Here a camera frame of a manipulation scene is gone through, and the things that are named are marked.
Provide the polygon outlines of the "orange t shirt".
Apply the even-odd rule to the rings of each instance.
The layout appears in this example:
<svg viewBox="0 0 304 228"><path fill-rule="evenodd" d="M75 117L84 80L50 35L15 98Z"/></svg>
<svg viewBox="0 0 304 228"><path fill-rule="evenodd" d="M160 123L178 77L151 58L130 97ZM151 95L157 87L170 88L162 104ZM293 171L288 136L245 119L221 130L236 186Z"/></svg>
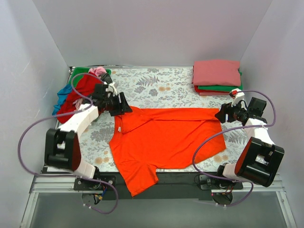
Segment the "orange t shirt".
<svg viewBox="0 0 304 228"><path fill-rule="evenodd" d="M117 169L131 196L158 182L157 169L184 169L226 149L217 108L132 107L132 113L115 116L109 142Z"/></svg>

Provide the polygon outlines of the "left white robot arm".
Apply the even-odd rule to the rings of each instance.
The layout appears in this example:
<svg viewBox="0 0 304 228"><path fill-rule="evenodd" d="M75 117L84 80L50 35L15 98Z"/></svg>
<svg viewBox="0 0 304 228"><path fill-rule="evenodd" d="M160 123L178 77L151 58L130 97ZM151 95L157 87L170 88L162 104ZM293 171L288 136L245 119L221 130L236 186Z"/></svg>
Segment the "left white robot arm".
<svg viewBox="0 0 304 228"><path fill-rule="evenodd" d="M82 158L79 140L84 130L104 111L111 116L132 112L124 93L117 92L115 83L96 84L76 114L58 129L49 129L46 133L45 165L85 177L85 185L91 190L100 187L101 178L95 174L97 168Z"/></svg>

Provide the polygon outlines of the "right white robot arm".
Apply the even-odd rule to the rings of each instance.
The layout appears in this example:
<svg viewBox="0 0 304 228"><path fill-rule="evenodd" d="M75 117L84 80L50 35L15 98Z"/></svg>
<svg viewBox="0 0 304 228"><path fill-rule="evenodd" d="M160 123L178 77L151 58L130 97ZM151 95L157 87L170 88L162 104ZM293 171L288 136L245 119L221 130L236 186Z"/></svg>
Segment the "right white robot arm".
<svg viewBox="0 0 304 228"><path fill-rule="evenodd" d="M284 156L284 149L275 145L265 127L267 121L262 117L266 101L251 98L250 103L242 107L242 101L222 104L215 117L221 123L239 121L246 127L248 142L238 161L234 164L220 165L215 176L215 184L225 189L236 181L251 181L269 187L278 171Z"/></svg>

